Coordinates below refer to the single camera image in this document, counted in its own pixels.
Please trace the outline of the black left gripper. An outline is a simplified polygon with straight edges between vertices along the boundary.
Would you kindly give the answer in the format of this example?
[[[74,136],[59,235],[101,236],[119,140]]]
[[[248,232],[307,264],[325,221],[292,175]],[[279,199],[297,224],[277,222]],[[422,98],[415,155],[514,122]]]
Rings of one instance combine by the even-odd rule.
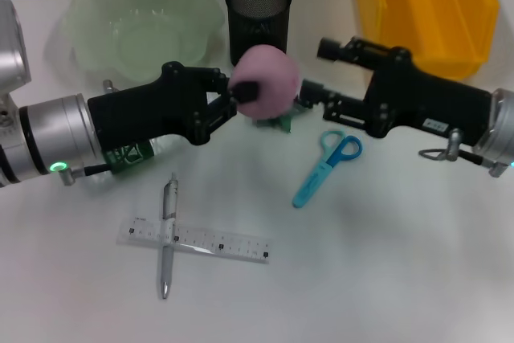
[[[210,135],[237,115],[237,107],[257,101],[259,84],[230,79],[218,68],[166,63],[150,84],[93,97],[88,109],[100,147],[126,145],[176,134],[192,145],[204,145]],[[207,101],[208,92],[218,96]]]

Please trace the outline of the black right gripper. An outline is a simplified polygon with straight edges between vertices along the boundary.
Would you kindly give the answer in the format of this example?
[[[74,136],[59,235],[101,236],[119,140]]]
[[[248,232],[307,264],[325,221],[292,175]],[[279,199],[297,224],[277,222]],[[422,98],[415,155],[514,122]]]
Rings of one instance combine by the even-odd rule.
[[[359,100],[304,80],[300,104],[324,106],[323,119],[385,137],[407,126],[440,137],[452,129],[463,134],[465,145],[475,145],[489,125],[492,94],[419,70],[406,49],[382,46],[358,37],[346,44],[323,38],[318,59],[344,62],[373,71],[365,98]]]

